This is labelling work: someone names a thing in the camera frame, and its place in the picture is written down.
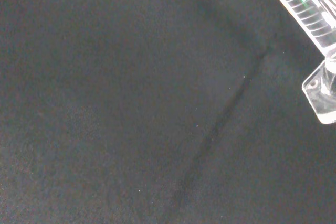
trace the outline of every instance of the clear plastic object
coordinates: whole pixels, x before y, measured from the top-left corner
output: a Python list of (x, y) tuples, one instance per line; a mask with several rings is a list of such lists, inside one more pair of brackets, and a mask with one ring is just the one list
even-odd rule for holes
[(323, 124), (336, 122), (336, 0), (280, 0), (324, 55), (302, 90)]

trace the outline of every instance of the plastic base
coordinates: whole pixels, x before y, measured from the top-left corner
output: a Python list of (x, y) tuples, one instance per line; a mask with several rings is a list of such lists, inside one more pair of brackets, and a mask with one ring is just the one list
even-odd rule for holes
[(331, 95), (323, 85), (322, 76), (325, 65), (322, 64), (303, 82), (302, 90), (321, 123), (336, 122), (336, 96)]

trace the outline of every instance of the transparent acrylic stand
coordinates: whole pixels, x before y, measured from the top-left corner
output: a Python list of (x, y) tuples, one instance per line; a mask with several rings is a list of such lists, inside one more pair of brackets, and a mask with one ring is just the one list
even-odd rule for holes
[(320, 122), (335, 123), (336, 0), (280, 1), (325, 57), (303, 82), (302, 90)]
[(328, 83), (326, 71), (328, 70), (325, 61), (323, 61), (303, 82), (302, 90), (320, 122), (330, 124), (336, 122), (336, 95), (326, 84)]

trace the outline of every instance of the dark cloth surface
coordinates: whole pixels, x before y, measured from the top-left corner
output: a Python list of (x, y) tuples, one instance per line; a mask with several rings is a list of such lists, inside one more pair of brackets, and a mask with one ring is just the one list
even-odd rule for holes
[(0, 223), (336, 223), (321, 54), (278, 0), (1, 0)]

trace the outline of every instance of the screw hole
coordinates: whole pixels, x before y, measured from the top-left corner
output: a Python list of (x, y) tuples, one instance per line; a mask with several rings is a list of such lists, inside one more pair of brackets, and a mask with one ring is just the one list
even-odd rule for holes
[(319, 84), (319, 81), (318, 80), (314, 80), (311, 84), (309, 84), (307, 86), (308, 89), (314, 89), (317, 87), (317, 85)]

